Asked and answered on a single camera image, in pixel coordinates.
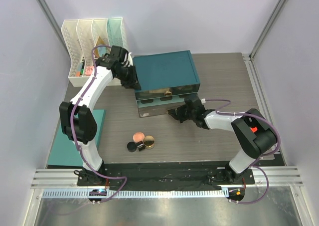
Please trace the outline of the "clear acrylic drawer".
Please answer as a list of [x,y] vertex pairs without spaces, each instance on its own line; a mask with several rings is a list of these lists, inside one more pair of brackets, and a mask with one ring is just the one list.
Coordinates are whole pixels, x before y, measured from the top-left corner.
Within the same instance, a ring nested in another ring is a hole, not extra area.
[[152,98],[160,98],[166,96],[175,96],[189,93],[197,93],[199,91],[200,84],[169,87],[155,90],[136,90],[135,97],[137,100],[146,100]]
[[164,115],[168,110],[182,106],[185,98],[198,96],[197,93],[189,93],[175,96],[165,96],[160,98],[138,100],[138,114],[140,118]]

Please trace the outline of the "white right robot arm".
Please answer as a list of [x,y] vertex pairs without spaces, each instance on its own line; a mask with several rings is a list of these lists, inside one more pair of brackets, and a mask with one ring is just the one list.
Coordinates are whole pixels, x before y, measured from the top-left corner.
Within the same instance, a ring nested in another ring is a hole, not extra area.
[[260,158],[278,151],[281,143],[279,133],[257,109],[238,113],[222,112],[220,108],[206,109],[206,101],[190,95],[184,99],[183,105],[170,109],[167,113],[180,123],[191,120],[199,128],[235,134],[241,150],[225,166],[225,180],[235,184]]

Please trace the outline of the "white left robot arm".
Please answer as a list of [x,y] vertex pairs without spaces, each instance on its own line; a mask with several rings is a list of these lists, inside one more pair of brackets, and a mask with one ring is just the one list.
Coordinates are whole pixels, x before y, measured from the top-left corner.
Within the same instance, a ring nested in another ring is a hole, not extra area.
[[93,110],[104,89],[115,78],[126,89],[141,89],[131,53],[113,45],[109,53],[93,59],[93,72],[79,93],[59,106],[62,133],[74,142],[83,167],[90,171],[89,180],[97,186],[105,182],[106,173],[101,170],[103,160],[95,143],[97,123]]

